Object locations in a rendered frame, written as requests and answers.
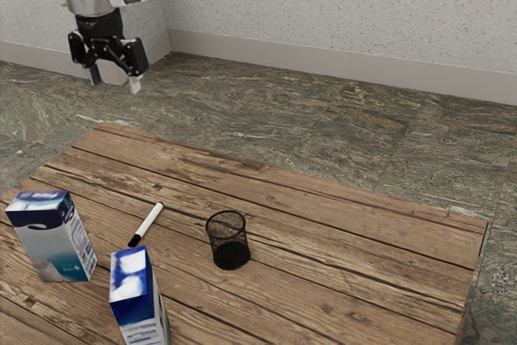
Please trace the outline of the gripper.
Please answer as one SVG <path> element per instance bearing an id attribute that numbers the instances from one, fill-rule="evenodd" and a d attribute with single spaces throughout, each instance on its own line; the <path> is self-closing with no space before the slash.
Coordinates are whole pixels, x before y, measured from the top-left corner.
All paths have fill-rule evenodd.
<path id="1" fill-rule="evenodd" d="M 140 38 L 123 39 L 123 20 L 119 9 L 95 17 L 76 15 L 77 30 L 68 34 L 69 49 L 74 63 L 88 71 L 93 86 L 102 77 L 97 60 L 110 61 L 128 76 L 132 94 L 141 90 L 141 78 L 149 69 L 144 45 Z M 86 50 L 83 38 L 92 40 Z"/>

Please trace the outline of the white marker pen black cap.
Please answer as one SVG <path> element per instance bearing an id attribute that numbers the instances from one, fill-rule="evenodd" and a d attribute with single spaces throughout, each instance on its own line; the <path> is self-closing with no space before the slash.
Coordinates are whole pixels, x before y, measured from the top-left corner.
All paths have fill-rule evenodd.
<path id="1" fill-rule="evenodd" d="M 142 221 L 141 225 L 138 227 L 137 231 L 128 242 L 128 247 L 133 248 L 138 245 L 163 208 L 164 204 L 162 202 L 157 202 L 154 205 L 148 216 Z"/>

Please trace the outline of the blue white teal carton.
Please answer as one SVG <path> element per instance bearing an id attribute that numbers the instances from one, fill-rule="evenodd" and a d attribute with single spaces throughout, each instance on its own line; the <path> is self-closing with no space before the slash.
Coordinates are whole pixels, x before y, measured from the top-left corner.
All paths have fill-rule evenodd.
<path id="1" fill-rule="evenodd" d="M 68 191 L 21 191 L 6 208 L 44 282 L 87 282 L 96 255 Z"/>

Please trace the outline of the black mesh pen holder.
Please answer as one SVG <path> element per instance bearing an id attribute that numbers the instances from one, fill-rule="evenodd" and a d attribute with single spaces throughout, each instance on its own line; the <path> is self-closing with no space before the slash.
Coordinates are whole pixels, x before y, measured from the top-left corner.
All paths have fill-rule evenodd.
<path id="1" fill-rule="evenodd" d="M 249 262 L 246 219 L 239 211 L 228 209 L 213 213 L 205 223 L 205 231 L 217 267 L 232 271 Z"/>

